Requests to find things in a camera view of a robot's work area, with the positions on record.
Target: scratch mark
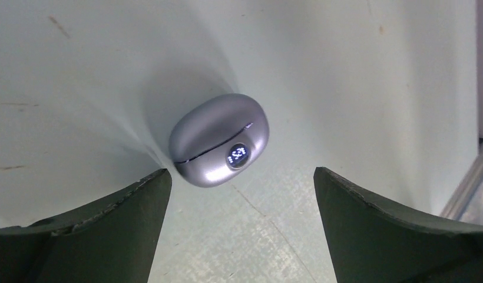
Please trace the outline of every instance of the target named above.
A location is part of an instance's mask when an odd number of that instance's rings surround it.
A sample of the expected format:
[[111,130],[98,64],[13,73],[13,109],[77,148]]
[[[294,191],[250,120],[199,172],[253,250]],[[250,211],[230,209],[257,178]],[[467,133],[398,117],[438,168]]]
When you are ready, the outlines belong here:
[[290,242],[288,241],[287,237],[285,237],[285,235],[282,233],[282,231],[280,230],[280,228],[278,228],[278,226],[276,226],[276,224],[274,224],[273,221],[269,220],[269,222],[273,225],[273,227],[278,231],[278,233],[283,237],[283,239],[285,240],[285,242],[287,243],[287,245],[290,247],[290,249],[292,250],[293,254],[297,257],[297,259],[299,260],[300,264],[302,264],[302,266],[304,267],[304,269],[307,271],[307,273],[309,274],[309,276],[311,276],[311,279],[313,280],[314,283],[317,283],[316,282],[316,279],[313,277],[313,274],[311,274],[311,272],[309,271],[309,268],[307,268],[307,266],[304,264],[304,262],[302,261],[302,259],[300,258],[300,256],[297,254],[297,252],[295,251],[295,249],[293,248],[293,246],[290,244]]
[[366,0],[366,5],[368,6],[368,13],[371,16],[372,15],[372,4],[370,4],[370,0]]
[[251,207],[252,207],[252,208],[253,208],[255,211],[257,211],[257,212],[258,212],[260,215],[262,215],[262,217],[266,217],[266,215],[265,215],[264,213],[262,213],[260,210],[258,210],[258,209],[257,209],[257,207],[255,207],[255,205],[253,205],[253,204],[252,204],[252,203],[249,201],[249,199],[248,199],[247,197],[245,197],[245,195],[243,195],[243,194],[242,194],[242,192],[240,192],[240,191],[238,190],[238,188],[237,188],[235,185],[232,185],[232,186],[233,186],[233,189],[234,189],[235,191],[237,191],[237,192],[240,194],[240,196],[241,196],[241,197],[242,197],[242,198],[243,198],[243,199],[244,199],[244,200],[245,200],[245,201],[246,201],[246,202],[247,202],[247,203],[248,203],[248,204],[249,204],[249,205],[250,205],[250,206],[251,206]]
[[59,31],[68,39],[70,39],[70,35],[67,33],[65,28],[56,20],[53,16],[48,17],[49,20],[58,28]]
[[10,105],[10,106],[28,106],[28,103],[0,103],[0,105]]
[[0,167],[0,171],[7,171],[11,169],[19,169],[19,168],[25,168],[25,165],[19,165],[19,166],[10,166],[10,167]]

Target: silver earbud case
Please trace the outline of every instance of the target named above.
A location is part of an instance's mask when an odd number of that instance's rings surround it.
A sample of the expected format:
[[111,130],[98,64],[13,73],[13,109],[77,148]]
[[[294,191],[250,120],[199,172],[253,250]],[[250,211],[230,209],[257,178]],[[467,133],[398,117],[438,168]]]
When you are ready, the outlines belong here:
[[186,181],[214,187],[250,166],[268,139],[269,124],[259,103],[243,94],[224,94],[196,107],[176,124],[169,152]]

